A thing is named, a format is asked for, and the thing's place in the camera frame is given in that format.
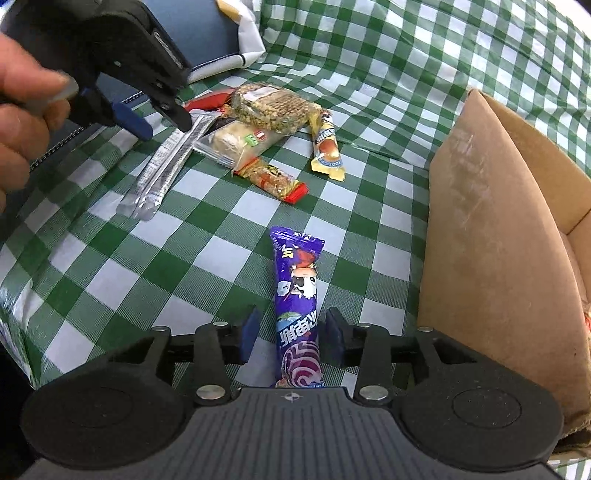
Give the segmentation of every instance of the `yellow wrapper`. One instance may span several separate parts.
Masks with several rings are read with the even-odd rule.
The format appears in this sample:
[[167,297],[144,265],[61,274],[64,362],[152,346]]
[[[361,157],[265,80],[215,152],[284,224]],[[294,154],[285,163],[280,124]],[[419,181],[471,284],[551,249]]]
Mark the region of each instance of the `yellow wrapper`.
[[314,157],[310,162],[313,171],[326,173],[331,179],[344,181],[345,167],[336,143],[335,124],[328,110],[314,110],[310,115]]

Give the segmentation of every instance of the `metal screw head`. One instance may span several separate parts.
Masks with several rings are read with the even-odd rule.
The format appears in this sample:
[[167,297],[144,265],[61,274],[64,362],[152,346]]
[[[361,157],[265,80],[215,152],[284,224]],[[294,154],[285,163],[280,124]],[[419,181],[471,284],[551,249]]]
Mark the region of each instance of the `metal screw head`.
[[366,385],[359,390],[365,400],[383,400],[388,396],[388,389],[380,385]]
[[204,385],[197,389],[197,396],[203,400],[218,400],[226,394],[226,389],[219,385]]

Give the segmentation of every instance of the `green checkered tablecloth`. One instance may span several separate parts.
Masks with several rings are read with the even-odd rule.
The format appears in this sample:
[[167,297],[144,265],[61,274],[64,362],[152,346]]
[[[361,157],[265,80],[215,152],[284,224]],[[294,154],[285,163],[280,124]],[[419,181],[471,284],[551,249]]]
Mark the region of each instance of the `green checkered tablecloth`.
[[[591,42],[545,1],[269,0],[256,4],[268,53],[249,70],[193,84],[268,80],[330,108],[347,170],[311,172],[310,134],[264,157],[307,183],[297,205],[193,154],[153,220],[115,208],[171,133],[148,104],[148,142],[106,128],[56,164],[0,234],[0,338],[37,387],[152,325],[174,334],[249,304],[264,318],[236,384],[269,385],[274,267],[269,227],[326,240],[320,318],[412,332],[425,251],[428,167],[480,88],[547,134],[586,171],[591,154]],[[323,365],[328,385],[355,371]]]

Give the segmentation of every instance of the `purple snack package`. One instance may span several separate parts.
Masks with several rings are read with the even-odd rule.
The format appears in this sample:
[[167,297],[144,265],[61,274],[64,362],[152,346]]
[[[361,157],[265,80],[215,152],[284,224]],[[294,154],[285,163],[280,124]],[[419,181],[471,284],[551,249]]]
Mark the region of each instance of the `purple snack package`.
[[276,387],[324,387],[316,317],[316,270],[324,240],[274,226]]

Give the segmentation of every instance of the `cartoon character print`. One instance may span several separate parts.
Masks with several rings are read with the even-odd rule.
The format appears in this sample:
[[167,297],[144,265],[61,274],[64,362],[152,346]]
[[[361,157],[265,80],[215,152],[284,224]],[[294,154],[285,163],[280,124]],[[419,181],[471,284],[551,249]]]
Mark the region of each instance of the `cartoon character print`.
[[316,296],[316,270],[314,255],[310,252],[295,249],[299,262],[291,265],[291,282],[280,281],[277,284],[277,294],[286,299],[290,294],[299,298],[312,299]]

